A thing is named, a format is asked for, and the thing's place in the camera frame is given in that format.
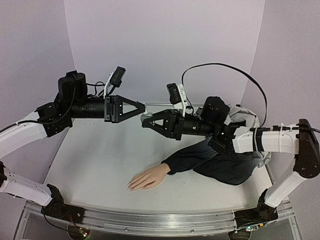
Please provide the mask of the clear nail polish bottle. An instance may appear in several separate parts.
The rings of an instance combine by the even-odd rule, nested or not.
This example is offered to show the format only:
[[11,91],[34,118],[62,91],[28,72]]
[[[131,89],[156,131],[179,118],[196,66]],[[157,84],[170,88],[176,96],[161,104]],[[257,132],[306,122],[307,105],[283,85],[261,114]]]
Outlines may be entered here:
[[153,116],[152,112],[145,112],[141,115],[140,120],[143,122],[144,120],[147,120]]

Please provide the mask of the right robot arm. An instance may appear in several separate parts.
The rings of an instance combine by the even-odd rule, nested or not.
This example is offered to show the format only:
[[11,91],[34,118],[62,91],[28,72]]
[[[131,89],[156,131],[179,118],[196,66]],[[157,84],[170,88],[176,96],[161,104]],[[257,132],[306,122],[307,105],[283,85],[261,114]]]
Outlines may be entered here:
[[271,153],[293,155],[281,179],[259,197],[257,206],[235,213],[236,226],[249,229],[278,218],[277,207],[296,187],[320,173],[320,147],[315,129],[306,119],[297,124],[261,127],[248,109],[226,105],[217,96],[206,99],[196,115],[178,109],[147,113],[142,126],[166,138],[204,136],[205,140],[177,151],[165,160],[169,172],[194,170],[228,185],[244,183],[257,167],[264,166]]

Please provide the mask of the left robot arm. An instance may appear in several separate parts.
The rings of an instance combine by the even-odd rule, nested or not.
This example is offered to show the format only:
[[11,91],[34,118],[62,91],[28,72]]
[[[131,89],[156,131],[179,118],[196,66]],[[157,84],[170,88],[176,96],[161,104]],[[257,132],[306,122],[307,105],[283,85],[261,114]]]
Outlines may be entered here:
[[[71,128],[73,119],[103,119],[107,123],[118,124],[144,113],[146,106],[143,103],[112,95],[108,90],[121,85],[125,72],[123,67],[117,67],[110,74],[103,84],[102,96],[88,95],[84,73],[76,70],[66,73],[58,80],[58,94],[53,102],[1,129],[0,157]],[[62,219],[71,214],[57,187],[17,175],[3,163],[0,165],[0,191],[39,204],[45,216]]]

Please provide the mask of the mannequin hand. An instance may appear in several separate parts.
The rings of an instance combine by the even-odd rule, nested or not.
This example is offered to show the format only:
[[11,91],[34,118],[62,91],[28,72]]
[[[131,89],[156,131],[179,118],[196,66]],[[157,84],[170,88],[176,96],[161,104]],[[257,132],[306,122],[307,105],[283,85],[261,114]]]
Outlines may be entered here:
[[171,171],[166,163],[151,167],[135,176],[128,184],[129,191],[149,190],[157,187]]

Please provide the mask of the grey black jacket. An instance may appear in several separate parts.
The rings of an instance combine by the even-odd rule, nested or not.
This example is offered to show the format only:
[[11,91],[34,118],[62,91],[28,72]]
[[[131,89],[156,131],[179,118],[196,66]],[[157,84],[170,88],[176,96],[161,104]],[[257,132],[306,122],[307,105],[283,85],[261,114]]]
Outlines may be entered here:
[[214,151],[209,138],[182,148],[160,164],[168,175],[193,170],[205,177],[221,183],[237,186],[248,180],[256,168],[261,168],[271,160],[268,151],[225,153]]

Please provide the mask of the aluminium front rail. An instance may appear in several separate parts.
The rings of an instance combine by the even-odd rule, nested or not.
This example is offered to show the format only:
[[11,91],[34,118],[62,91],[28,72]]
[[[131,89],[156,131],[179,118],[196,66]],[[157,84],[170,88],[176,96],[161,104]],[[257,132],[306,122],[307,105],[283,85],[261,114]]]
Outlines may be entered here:
[[74,205],[48,207],[42,210],[40,205],[28,202],[26,210],[56,220],[116,234],[137,236],[204,236],[226,233],[242,229],[259,229],[266,224],[288,219],[293,221],[295,214],[288,199],[278,207],[270,220],[258,218],[252,209],[225,210],[192,213],[142,213],[98,210]]

